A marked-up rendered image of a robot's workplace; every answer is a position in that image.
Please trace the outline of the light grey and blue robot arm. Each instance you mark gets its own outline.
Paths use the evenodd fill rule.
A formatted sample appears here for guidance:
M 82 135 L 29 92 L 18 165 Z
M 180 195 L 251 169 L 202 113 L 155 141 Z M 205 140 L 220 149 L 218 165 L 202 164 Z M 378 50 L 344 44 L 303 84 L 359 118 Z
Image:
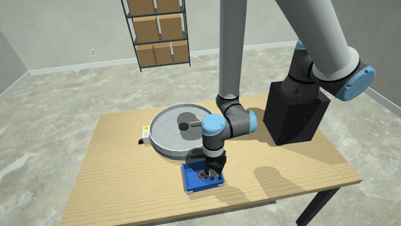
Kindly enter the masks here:
M 312 101 L 320 87 L 341 101 L 359 96 L 372 83 L 376 71 L 361 62 L 347 45 L 331 0 L 275 0 L 299 40 L 281 92 L 297 101 Z M 202 148 L 192 159 L 215 158 L 224 152 L 225 140 L 250 134 L 257 118 L 239 102 L 248 0 L 220 0 L 219 91 L 216 105 L 222 112 L 201 123 Z

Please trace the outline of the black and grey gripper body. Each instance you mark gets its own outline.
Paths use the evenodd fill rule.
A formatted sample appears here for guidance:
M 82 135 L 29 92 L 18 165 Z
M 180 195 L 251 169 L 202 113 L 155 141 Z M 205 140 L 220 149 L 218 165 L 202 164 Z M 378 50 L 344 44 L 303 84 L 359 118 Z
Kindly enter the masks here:
M 225 163 L 227 161 L 227 156 L 225 155 L 226 150 L 223 151 L 223 153 L 218 156 L 218 157 L 209 157 L 209 158 L 205 158 L 205 162 L 204 162 L 204 167 L 207 165 L 208 169 L 212 169 L 214 171 L 216 171 L 217 174 L 222 173 L 222 170 L 225 166 Z

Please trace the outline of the blue open crate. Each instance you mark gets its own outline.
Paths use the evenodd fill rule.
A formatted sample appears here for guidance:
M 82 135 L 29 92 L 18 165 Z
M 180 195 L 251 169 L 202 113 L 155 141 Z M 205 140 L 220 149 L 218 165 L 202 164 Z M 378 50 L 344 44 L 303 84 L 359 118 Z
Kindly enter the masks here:
M 208 177 L 205 175 L 205 179 L 200 179 L 199 173 L 205 172 L 205 161 L 206 159 L 200 159 L 181 164 L 187 195 L 212 188 L 223 187 L 225 180 L 222 173 L 218 174 L 215 171 L 218 177 Z

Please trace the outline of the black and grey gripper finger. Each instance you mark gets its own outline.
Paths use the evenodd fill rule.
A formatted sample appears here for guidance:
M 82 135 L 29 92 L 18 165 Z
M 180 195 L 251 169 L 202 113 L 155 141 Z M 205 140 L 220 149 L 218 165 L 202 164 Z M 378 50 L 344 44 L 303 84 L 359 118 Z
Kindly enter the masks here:
M 205 165 L 205 167 L 204 167 L 204 173 L 205 173 L 208 177 L 210 177 L 210 178 L 211 178 L 211 176 L 219 177 L 219 175 L 216 174 L 215 171 L 214 171 L 213 169 L 207 168 L 207 165 Z

